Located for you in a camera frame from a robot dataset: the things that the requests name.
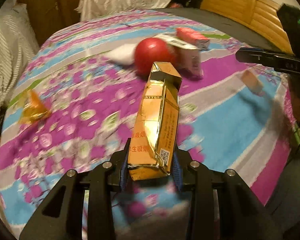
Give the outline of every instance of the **cigarette pack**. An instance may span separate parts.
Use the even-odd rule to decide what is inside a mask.
[[[191,28],[177,28],[177,37],[197,46],[199,50],[207,50],[210,44],[209,38]]]
[[[171,63],[153,63],[130,142],[128,169],[133,180],[170,174],[181,82]]]
[[[155,38],[159,38],[174,47],[178,59],[178,68],[185,68],[194,76],[203,77],[198,47],[166,34],[158,34]]]

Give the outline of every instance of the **wooden furniture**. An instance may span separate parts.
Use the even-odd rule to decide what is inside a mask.
[[[53,33],[80,21],[79,0],[17,0],[27,4],[30,23],[41,46]]]
[[[17,0],[25,3],[35,37],[41,46],[53,33],[66,27],[58,0]]]
[[[287,34],[276,13],[279,5],[271,0],[203,0],[200,8],[239,22],[282,51],[292,53]]]

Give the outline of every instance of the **gold cigarette pack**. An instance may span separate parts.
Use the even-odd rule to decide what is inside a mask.
[[[169,62],[154,62],[132,131],[128,155],[133,180],[170,174],[182,78]]]

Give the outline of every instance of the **pink and blue bedspread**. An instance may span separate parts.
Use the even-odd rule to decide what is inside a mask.
[[[103,53],[158,33],[174,33],[180,26],[204,33],[211,44],[201,52],[204,78],[183,77],[177,145],[210,169],[235,169],[261,202],[267,202],[290,152],[286,131],[294,119],[285,79],[272,69],[236,61],[235,52],[244,44],[212,27],[135,10],[56,32],[19,80],[0,146],[0,196],[17,237],[67,170],[93,169],[131,136],[145,82],[133,67],[116,65]],[[263,82],[262,97],[240,81],[241,73],[252,67]],[[28,88],[40,95],[52,115],[25,127],[18,119]],[[114,195],[112,205],[119,239],[149,239],[152,231],[173,234],[176,225],[185,230],[189,195],[178,194],[172,179],[161,186],[135,182]],[[85,234],[86,204],[83,215]]]

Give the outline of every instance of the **qr code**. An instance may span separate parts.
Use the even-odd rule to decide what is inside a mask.
[[[169,155],[170,155],[170,152],[168,152],[168,151],[166,151],[166,150],[164,150],[164,149],[161,148],[161,150],[160,150],[160,157],[164,161],[165,165],[168,165]]]

